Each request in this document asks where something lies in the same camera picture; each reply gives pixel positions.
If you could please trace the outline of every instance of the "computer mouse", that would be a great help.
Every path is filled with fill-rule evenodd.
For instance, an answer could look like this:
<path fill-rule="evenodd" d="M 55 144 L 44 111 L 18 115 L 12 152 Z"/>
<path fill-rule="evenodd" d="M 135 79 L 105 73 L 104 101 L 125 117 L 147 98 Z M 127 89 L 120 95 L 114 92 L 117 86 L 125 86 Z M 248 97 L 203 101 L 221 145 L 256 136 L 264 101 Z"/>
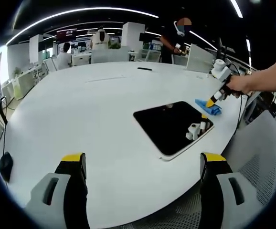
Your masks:
<path fill-rule="evenodd" d="M 0 173 L 2 178 L 6 181 L 10 181 L 11 171 L 13 168 L 13 158 L 9 152 L 5 152 L 0 159 Z"/>

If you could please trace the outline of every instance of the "ceiling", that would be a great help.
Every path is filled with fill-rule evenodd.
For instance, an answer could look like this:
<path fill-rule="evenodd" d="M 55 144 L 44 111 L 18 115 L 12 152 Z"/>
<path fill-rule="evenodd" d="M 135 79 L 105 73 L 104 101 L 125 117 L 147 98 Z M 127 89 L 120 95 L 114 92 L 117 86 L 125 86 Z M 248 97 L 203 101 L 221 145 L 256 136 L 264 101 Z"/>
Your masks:
<path fill-rule="evenodd" d="M 39 23 L 16 38 L 11 44 L 28 40 L 36 34 L 44 34 L 73 24 L 76 24 L 74 27 L 77 29 L 96 28 L 100 24 L 105 27 L 122 28 L 121 23 L 84 24 L 95 21 L 138 22 L 145 24 L 147 31 L 160 34 L 166 23 L 186 16 L 192 21 L 192 31 L 214 46 L 216 46 L 214 41 L 221 37 L 223 45 L 234 49 L 233 56 L 247 63 L 249 52 L 246 39 L 249 39 L 252 66 L 264 69 L 276 62 L 276 29 L 273 19 L 275 15 L 267 5 L 268 0 L 261 0 L 259 4 L 252 3 L 252 1 L 258 0 L 236 1 L 243 14 L 242 19 L 237 16 L 230 0 L 186 0 L 184 3 L 176 2 L 175 6 L 169 1 L 159 4 L 147 0 L 139 2 L 128 0 L 27 0 L 20 5 L 15 13 L 15 19 L 9 22 L 1 40 L 7 41 L 30 24 L 62 11 L 87 7 L 118 7 L 147 12 L 157 15 L 159 18 L 118 10 L 74 12 Z M 193 35 L 189 39 L 189 43 L 210 48 L 209 45 Z"/>

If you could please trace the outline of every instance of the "person in white shirt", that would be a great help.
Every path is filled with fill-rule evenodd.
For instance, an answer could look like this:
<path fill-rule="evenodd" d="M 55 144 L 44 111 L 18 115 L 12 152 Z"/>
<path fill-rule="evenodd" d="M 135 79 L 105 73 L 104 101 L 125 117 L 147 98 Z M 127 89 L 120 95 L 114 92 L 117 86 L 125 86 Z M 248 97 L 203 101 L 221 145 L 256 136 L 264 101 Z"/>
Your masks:
<path fill-rule="evenodd" d="M 57 56 L 57 68 L 58 70 L 62 70 L 65 68 L 71 67 L 71 55 L 68 52 L 70 48 L 69 43 L 64 44 L 63 51 L 61 51 Z"/>
<path fill-rule="evenodd" d="M 98 32 L 91 38 L 90 47 L 92 50 L 108 49 L 109 41 L 110 36 L 105 32 L 103 26 L 100 26 Z"/>

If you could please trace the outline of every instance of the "human hand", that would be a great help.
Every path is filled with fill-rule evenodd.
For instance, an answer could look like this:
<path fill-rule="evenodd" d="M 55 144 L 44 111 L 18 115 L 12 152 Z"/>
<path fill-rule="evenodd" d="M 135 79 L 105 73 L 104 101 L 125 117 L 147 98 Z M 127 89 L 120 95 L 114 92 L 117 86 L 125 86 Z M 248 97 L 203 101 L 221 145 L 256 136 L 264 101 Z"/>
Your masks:
<path fill-rule="evenodd" d="M 233 75 L 230 79 L 230 82 L 227 84 L 227 87 L 234 91 L 247 94 L 250 92 L 250 90 L 248 89 L 248 79 L 249 76 Z"/>
<path fill-rule="evenodd" d="M 180 54 L 180 53 L 181 53 L 181 50 L 178 49 L 178 48 L 174 48 L 174 49 L 173 49 L 173 52 L 174 52 L 175 54 Z"/>

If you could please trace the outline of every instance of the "oval table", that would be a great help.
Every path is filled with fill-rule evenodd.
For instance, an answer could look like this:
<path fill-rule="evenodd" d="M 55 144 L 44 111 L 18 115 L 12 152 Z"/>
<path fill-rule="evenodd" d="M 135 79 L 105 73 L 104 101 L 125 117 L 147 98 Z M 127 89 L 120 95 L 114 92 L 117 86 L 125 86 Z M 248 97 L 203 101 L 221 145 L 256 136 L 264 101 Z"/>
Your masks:
<path fill-rule="evenodd" d="M 98 63 L 50 73 L 7 125 L 5 151 L 14 160 L 9 191 L 24 207 L 32 188 L 63 156 L 84 152 L 91 228 L 150 215 L 199 180 L 201 152 L 222 153 L 236 129 L 241 100 L 229 96 L 218 102 L 222 114 L 209 117 L 214 128 L 171 161 L 158 157 L 133 113 L 185 101 L 205 114 L 194 100 L 208 100 L 220 87 L 208 74 L 151 62 Z"/>

